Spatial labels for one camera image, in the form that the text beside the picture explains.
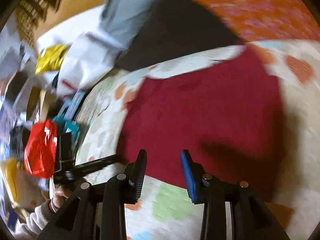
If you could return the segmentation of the grey sweater left forearm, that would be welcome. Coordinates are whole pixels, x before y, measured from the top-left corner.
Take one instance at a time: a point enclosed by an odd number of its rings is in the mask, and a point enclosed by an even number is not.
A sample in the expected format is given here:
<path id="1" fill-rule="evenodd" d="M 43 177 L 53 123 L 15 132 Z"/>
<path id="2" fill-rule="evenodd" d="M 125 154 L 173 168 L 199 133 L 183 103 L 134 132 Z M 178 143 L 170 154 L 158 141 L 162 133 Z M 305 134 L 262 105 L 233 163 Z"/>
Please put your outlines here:
<path id="1" fill-rule="evenodd" d="M 13 234 L 14 239 L 36 239 L 50 219 L 55 215 L 52 200 L 45 201 L 37 206 L 26 218 L 26 222 L 20 224 Z"/>

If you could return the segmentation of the person's left hand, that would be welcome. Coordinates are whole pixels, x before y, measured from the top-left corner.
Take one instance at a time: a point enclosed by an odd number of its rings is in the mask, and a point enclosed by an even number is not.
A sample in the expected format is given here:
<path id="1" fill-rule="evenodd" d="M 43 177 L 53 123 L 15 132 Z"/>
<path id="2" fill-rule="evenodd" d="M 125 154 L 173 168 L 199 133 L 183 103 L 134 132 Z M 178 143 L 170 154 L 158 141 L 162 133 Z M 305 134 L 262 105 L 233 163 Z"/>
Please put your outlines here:
<path id="1" fill-rule="evenodd" d="M 63 206 L 66 199 L 72 195 L 72 191 L 63 186 L 59 186 L 54 190 L 53 198 L 50 201 L 52 210 L 56 213 Z"/>

